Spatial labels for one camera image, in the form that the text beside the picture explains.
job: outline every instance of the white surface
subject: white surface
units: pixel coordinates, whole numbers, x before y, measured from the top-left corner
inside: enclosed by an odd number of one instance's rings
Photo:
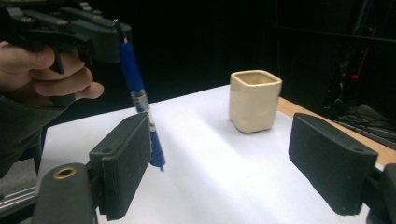
[[[365,223],[336,215],[288,156],[291,118],[272,129],[238,132],[228,118],[229,86],[151,104],[166,159],[148,166],[127,215],[109,223]],[[88,153],[134,108],[48,129],[39,179]],[[106,216],[99,216],[106,223]]]

